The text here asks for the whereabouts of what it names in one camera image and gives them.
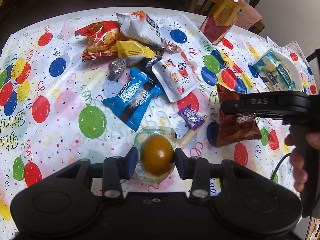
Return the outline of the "person's right hand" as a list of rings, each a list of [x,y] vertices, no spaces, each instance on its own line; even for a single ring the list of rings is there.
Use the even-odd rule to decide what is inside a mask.
[[[306,140],[311,147],[319,150],[319,133],[308,133]],[[293,167],[294,188],[297,192],[302,192],[308,180],[308,174],[303,168],[304,158],[296,148],[290,154],[290,164]]]

